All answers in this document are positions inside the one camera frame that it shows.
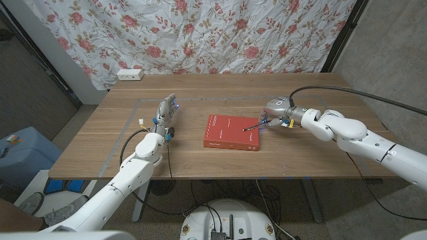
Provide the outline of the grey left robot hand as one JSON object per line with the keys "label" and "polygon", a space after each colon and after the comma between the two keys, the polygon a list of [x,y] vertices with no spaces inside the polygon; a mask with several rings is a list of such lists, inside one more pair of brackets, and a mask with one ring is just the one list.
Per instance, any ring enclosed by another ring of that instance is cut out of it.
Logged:
{"label": "grey left robot hand", "polygon": [[171,119],[178,108],[179,105],[176,103],[176,96],[174,93],[161,101],[155,113],[155,117],[153,118],[151,132],[160,134],[163,137],[166,136]]}

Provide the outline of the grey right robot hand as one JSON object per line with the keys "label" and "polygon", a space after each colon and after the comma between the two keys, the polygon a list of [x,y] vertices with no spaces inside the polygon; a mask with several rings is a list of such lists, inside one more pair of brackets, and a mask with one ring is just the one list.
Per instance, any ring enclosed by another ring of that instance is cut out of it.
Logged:
{"label": "grey right robot hand", "polygon": [[279,97],[267,102],[261,112],[262,120],[267,127],[299,127],[303,115],[307,109],[302,107],[292,107],[290,100],[285,97]]}

